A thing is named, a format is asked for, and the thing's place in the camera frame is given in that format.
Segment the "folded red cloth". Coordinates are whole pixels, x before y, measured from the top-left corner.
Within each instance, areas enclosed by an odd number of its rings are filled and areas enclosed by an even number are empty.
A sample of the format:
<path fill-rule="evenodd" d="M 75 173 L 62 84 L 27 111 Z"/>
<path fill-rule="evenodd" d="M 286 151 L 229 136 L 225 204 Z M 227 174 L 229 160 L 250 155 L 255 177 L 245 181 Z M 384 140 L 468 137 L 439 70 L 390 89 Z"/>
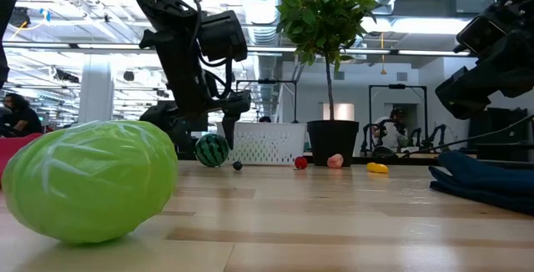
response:
<path fill-rule="evenodd" d="M 32 133 L 24 137 L 0 138 L 0 178 L 6 168 L 9 159 L 22 147 L 30 144 L 34 139 L 41 136 L 40 133 Z"/>

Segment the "white building column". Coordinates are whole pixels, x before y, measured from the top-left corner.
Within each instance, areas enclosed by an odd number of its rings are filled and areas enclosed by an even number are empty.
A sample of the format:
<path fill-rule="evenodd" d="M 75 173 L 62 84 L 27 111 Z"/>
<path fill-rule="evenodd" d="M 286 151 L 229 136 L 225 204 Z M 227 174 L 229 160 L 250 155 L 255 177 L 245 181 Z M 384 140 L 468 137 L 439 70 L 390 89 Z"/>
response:
<path fill-rule="evenodd" d="M 107 56 L 86 54 L 81 80 L 78 121 L 111 120 L 113 117 L 114 81 Z"/>

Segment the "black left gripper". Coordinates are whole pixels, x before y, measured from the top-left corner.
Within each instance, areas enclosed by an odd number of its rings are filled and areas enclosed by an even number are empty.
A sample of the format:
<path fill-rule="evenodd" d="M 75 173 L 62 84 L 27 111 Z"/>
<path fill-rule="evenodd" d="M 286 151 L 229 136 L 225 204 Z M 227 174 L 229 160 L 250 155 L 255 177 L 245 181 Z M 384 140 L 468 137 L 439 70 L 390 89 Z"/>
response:
<path fill-rule="evenodd" d="M 231 92 L 226 98 L 211 99 L 198 96 L 185 100 L 158 103 L 144 113 L 144 121 L 154 124 L 175 124 L 178 121 L 192 121 L 204 113 L 222 111 L 224 136 L 230 149 L 234 148 L 234 126 L 242 113 L 250 110 L 251 92 Z"/>

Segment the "large green toy cabbage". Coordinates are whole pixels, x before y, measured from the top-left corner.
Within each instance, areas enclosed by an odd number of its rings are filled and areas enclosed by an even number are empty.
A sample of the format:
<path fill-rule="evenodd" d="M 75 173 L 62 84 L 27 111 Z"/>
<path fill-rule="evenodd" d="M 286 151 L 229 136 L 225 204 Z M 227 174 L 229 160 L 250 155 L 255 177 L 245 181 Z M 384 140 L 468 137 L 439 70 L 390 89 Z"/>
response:
<path fill-rule="evenodd" d="M 65 243 L 117 239 L 158 214 L 174 192 L 178 159 L 169 136 L 142 121 L 93 121 L 44 134 L 3 171 L 9 212 Z"/>

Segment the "black background cabinet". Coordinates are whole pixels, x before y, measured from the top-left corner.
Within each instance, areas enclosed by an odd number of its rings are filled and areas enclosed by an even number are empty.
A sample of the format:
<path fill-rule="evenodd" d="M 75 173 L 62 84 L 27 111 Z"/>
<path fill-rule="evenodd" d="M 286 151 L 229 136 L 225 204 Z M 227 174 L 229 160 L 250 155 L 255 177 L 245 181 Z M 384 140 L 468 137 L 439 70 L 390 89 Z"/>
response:
<path fill-rule="evenodd" d="M 524 108 L 487 108 L 470 119 L 468 136 L 496 132 L 527 116 Z M 529 152 L 534 151 L 534 134 L 531 131 L 534 131 L 534 126 L 525 122 L 507 131 L 470 141 L 467 147 L 476 151 L 478 159 L 528 162 Z"/>

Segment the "black background station frame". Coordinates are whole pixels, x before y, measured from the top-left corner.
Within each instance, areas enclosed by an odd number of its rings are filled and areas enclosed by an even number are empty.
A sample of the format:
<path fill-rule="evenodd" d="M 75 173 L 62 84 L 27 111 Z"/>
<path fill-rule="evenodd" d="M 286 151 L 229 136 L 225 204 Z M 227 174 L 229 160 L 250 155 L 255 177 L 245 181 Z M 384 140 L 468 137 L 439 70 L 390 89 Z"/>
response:
<path fill-rule="evenodd" d="M 427 97 L 427 86 L 419 86 L 419 85 L 405 85 L 402 83 L 396 83 L 396 84 L 376 84 L 376 85 L 369 85 L 368 86 L 368 101 L 369 101 L 369 123 L 372 123 L 372 89 L 373 88 L 388 88 L 390 90 L 397 89 L 407 89 L 407 88 L 419 88 L 423 91 L 423 102 L 424 102 L 424 135 L 425 139 L 429 137 L 428 134 L 428 97 Z M 402 153 L 402 149 L 393 150 L 395 154 L 391 155 L 391 157 L 396 157 L 397 154 L 400 155 L 407 155 L 407 153 Z"/>

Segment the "striped green toy watermelon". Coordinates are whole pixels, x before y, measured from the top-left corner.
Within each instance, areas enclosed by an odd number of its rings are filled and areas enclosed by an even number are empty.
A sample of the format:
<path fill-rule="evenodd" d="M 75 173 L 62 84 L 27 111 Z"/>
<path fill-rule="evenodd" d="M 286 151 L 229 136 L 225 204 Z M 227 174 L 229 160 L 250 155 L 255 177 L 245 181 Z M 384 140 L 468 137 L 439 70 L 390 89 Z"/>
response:
<path fill-rule="evenodd" d="M 195 144 L 195 155 L 204 166 L 220 167 L 229 157 L 229 145 L 225 137 L 208 133 Z"/>

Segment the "person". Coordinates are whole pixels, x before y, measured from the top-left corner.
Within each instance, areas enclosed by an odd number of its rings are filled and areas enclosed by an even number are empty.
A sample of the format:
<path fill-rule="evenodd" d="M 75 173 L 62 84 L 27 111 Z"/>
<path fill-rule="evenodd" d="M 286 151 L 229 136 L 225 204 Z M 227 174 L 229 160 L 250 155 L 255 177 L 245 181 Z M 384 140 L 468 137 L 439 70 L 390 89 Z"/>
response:
<path fill-rule="evenodd" d="M 17 93 L 8 93 L 3 105 L 11 113 L 0 118 L 0 136 L 6 138 L 25 137 L 33 133 L 42 133 L 43 126 L 29 102 Z"/>
<path fill-rule="evenodd" d="M 402 149 L 407 145 L 405 111 L 396 107 L 390 112 L 389 117 L 381 117 L 375 121 L 380 124 L 385 121 L 381 128 L 374 127 L 374 137 L 382 139 L 382 145 L 393 150 Z"/>

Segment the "folded dark blue cloth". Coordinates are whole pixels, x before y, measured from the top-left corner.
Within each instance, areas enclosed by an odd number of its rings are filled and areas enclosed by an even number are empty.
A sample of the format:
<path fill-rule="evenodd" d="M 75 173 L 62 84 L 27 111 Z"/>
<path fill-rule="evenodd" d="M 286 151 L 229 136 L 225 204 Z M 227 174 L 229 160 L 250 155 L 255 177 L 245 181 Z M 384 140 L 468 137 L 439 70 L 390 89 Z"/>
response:
<path fill-rule="evenodd" d="M 534 216 L 534 169 L 491 166 L 457 151 L 440 154 L 437 161 L 444 170 L 428 168 L 431 189 Z"/>

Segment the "green plant in black pot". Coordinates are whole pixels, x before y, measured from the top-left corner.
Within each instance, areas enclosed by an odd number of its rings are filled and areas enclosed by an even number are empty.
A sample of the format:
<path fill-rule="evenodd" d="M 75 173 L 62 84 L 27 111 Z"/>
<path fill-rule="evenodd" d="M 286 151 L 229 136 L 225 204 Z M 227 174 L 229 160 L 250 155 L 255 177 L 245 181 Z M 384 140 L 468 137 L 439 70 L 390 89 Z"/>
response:
<path fill-rule="evenodd" d="M 332 73 L 352 59 L 346 50 L 366 33 L 363 19 L 376 20 L 372 10 L 377 6 L 375 0 L 281 0 L 277 6 L 276 31 L 296 46 L 300 62 L 313 65 L 318 56 L 325 60 L 329 117 L 306 124 L 316 166 L 326 166 L 337 154 L 344 167 L 351 165 L 359 124 L 335 118 Z"/>

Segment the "white perforated plastic basket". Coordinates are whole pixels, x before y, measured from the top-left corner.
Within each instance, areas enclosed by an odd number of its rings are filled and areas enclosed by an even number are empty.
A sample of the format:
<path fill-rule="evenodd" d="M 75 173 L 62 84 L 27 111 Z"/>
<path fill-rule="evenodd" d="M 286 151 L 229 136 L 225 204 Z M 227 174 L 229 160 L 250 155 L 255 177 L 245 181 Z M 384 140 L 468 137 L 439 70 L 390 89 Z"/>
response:
<path fill-rule="evenodd" d="M 292 166 L 303 155 L 305 134 L 306 126 L 301 123 L 237 122 L 227 163 Z"/>

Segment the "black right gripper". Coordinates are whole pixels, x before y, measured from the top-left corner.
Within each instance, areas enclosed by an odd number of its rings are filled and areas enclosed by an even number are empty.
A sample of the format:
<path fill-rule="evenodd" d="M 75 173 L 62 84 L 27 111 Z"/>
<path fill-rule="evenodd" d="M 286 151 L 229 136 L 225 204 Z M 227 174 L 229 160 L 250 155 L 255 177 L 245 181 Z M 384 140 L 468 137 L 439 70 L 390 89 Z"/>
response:
<path fill-rule="evenodd" d="M 457 119 L 482 112 L 495 91 L 519 97 L 534 88 L 534 38 L 528 31 L 512 30 L 484 55 L 478 68 L 462 67 L 435 89 L 441 104 Z"/>

